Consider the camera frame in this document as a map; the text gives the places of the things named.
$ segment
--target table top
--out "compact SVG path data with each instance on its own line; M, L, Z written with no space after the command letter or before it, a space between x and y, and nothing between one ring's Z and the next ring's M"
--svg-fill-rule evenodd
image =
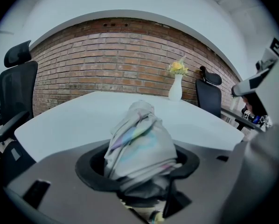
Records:
M233 150L244 134L222 119L183 100L96 91L58 105L15 131L17 140L35 161L67 149L111 138L110 130L129 106L144 100L174 140L203 147Z
M222 112L226 113L228 115L231 115L232 117L238 119L240 122L242 122L245 125L247 125L248 128L253 128L253 129L255 129L258 132L262 132L261 128L258 125L256 125L256 124L250 122L249 120L243 118L243 114L240 111L238 111L238 110L230 110L228 107L222 106Z

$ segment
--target black office chair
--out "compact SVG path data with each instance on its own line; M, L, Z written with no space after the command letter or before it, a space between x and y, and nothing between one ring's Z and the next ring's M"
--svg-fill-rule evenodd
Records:
M222 79L218 74L209 73L206 67L201 66L203 80L195 81L198 106L209 113L220 118L222 93L214 85L220 85Z
M12 47L5 55L7 68L0 75L0 142L16 140L14 131L33 118L33 90L38 63L31 60L31 41ZM4 153L0 152L0 180L7 185L14 177L35 161L17 141L11 142Z

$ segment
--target gray surface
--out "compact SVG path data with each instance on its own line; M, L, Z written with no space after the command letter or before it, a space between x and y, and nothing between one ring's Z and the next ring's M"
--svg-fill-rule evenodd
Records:
M227 113L228 115L233 116L234 118L238 119L242 123L244 123L246 125L249 125L249 126L252 126L254 128L254 130L256 130L258 132L263 132L263 130L261 130L258 125L256 125L256 124L250 122L249 120L243 118L243 114L240 111L230 110L228 107L225 107L225 106L222 106L222 111Z
M53 154L36 163L8 187L22 196L38 179L51 182L38 210L61 223L140 224L141 221L125 209L116 194L93 191L75 173L78 158L106 142L108 140ZM200 157L200 166L189 178L176 182L177 189L193 202L168 218L166 223L215 223L236 180L245 143L235 147L227 163L216 157L229 154L229 151L178 141L175 144L196 153Z

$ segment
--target crumpled cloth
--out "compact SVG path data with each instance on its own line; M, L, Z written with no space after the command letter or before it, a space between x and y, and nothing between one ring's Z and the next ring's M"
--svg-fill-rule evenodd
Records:
M181 166L173 140L145 101L133 103L125 118L111 130L105 154L105 177L120 183L125 196L164 196L168 174Z

